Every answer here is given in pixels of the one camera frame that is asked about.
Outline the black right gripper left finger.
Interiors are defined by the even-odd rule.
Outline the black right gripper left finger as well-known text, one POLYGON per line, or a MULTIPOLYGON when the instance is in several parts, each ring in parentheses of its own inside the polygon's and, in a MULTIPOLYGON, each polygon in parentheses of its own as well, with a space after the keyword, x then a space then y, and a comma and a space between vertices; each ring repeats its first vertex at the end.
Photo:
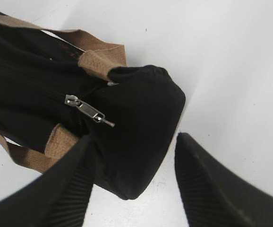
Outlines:
POLYGON ((81 227, 95 176, 95 145, 82 137, 53 167, 0 201, 0 227, 81 227))

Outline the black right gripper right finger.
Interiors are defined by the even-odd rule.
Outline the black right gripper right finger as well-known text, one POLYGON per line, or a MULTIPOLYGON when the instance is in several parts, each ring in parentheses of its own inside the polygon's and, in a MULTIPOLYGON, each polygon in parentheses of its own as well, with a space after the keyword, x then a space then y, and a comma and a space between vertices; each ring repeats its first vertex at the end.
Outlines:
POLYGON ((179 133, 175 174, 190 227, 273 227, 273 196, 212 157, 188 133, 179 133))

